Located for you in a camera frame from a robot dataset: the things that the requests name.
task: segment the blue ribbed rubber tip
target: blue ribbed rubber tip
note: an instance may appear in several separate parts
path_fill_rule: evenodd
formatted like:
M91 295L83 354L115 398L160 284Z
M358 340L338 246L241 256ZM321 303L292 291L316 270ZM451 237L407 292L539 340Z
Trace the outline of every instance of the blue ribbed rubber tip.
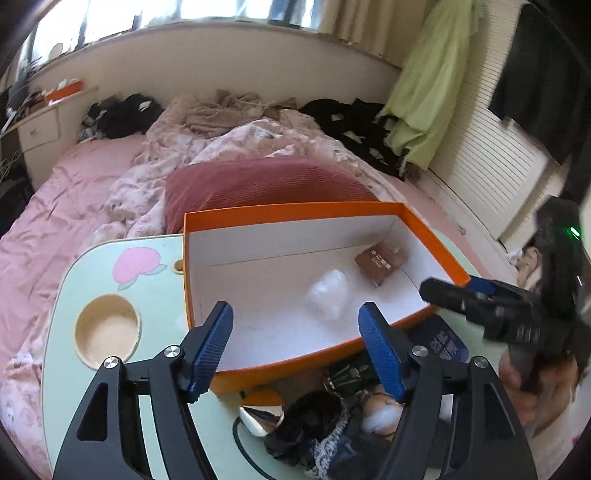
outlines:
M383 323L386 328L391 328L386 322ZM406 388L400 377L400 362L390 347L378 319L365 305L359 309L359 333L385 392L392 395L396 401L402 402Z
M209 390L233 326L234 312L230 304L226 304L193 361L191 383L187 389L191 401L197 401L199 395Z

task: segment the pink comforter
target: pink comforter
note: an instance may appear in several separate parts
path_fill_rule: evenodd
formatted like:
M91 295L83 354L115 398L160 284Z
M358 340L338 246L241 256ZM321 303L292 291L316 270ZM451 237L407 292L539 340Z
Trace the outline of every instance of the pink comforter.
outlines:
M28 341L39 342L23 351L41 349L43 358L42 330L49 324L44 320L60 283L84 241L106 222L102 206L108 188L130 168L143 139L133 135L72 148L0 239L0 418L9 433L11 419L20 415L22 421L24 413L1 401L11 383L5 380L30 376L31 370L40 378L41 363L20 358L19 351Z

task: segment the pink peach illustration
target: pink peach illustration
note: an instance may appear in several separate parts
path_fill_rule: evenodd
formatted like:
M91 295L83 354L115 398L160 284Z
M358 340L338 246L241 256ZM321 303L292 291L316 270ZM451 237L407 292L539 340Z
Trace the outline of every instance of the pink peach illustration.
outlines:
M113 266L113 280L125 290L132 286L140 275L156 275L166 269L160 263L160 254L149 247L135 247L125 250Z

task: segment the human hand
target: human hand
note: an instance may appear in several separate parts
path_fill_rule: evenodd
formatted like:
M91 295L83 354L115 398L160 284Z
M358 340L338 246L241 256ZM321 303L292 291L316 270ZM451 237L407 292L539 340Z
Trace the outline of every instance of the human hand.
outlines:
M539 398L519 389L521 376L511 365L509 353L505 352L499 362L499 379L503 383L517 416L522 425L533 421L538 416ZM542 430L552 423L569 405L571 392L579 380L577 362L569 358L558 365L540 372L540 381L544 388L552 390L550 399L539 412L538 429Z

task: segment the bed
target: bed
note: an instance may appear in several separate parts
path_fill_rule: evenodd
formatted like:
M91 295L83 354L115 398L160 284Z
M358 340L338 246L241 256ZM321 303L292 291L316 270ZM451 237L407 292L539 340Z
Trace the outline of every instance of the bed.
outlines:
M226 122L212 129L217 115L197 115L203 108L195 97L180 96L146 136L72 148L0 242L0 421L43 479L51 471L40 415L40 373L61 279L77 256L103 241L169 233L164 194L170 173L200 162L303 155L340 164L381 201L408 203L400 182L386 179L295 110L277 111L275 120L259 115L238 121L235 128ZM426 197L422 202L416 201L421 210L475 259L455 226L441 220L439 207Z

